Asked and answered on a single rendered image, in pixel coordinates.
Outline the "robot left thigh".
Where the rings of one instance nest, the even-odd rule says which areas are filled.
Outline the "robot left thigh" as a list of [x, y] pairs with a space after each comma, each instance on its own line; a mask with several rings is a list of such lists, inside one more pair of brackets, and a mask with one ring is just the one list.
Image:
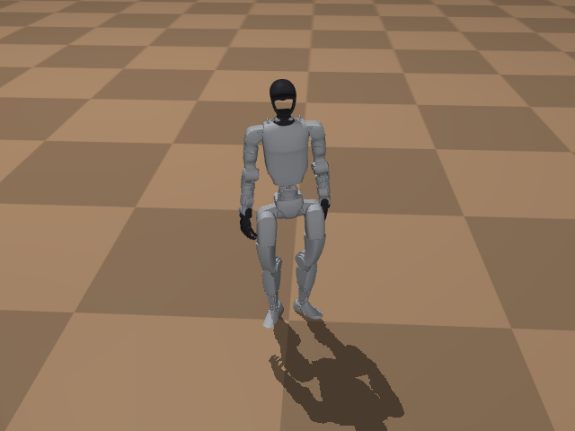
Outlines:
[[305, 249], [296, 257], [296, 264], [301, 269], [308, 269], [320, 258], [325, 243], [326, 233], [324, 212], [316, 199], [304, 200]]

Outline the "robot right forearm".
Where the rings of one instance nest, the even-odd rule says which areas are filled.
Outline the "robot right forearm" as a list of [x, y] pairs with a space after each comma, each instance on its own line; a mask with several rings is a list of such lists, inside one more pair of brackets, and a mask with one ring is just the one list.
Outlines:
[[253, 191], [255, 189], [255, 183], [253, 181], [245, 181], [246, 180], [246, 170], [243, 168], [242, 178], [241, 178], [241, 199], [240, 199], [240, 206], [239, 212], [245, 216], [245, 211], [247, 208], [252, 209], [253, 205]]

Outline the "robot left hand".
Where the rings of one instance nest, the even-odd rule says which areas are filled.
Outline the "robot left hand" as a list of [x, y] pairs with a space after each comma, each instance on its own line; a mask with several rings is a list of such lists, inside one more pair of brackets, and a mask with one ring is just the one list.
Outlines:
[[328, 205], [328, 203], [329, 203], [329, 201], [326, 198], [322, 199], [322, 201], [321, 201], [321, 206], [322, 206], [323, 212], [324, 212], [324, 220], [326, 219], [327, 211], [328, 211], [328, 208], [330, 207], [330, 205]]

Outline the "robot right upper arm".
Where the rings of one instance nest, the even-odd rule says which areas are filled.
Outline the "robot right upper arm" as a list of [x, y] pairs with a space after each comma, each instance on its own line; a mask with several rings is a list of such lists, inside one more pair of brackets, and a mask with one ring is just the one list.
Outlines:
[[248, 127], [244, 133], [243, 162], [246, 170], [245, 181], [257, 181], [259, 179], [259, 168], [255, 167], [258, 149], [257, 146], [262, 140], [263, 125]]

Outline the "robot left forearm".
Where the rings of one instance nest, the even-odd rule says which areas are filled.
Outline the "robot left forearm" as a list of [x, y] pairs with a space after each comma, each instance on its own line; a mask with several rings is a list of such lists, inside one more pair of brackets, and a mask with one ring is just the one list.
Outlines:
[[321, 205], [322, 199], [324, 199], [324, 198], [328, 199], [328, 201], [329, 201], [328, 205], [330, 205], [330, 203], [331, 203], [330, 184], [329, 184], [330, 177], [329, 177], [329, 164], [328, 163], [327, 163], [327, 166], [328, 166], [328, 172], [327, 173], [319, 174], [319, 175], [315, 174], [315, 180], [317, 183], [317, 193], [319, 195], [319, 204], [320, 205]]

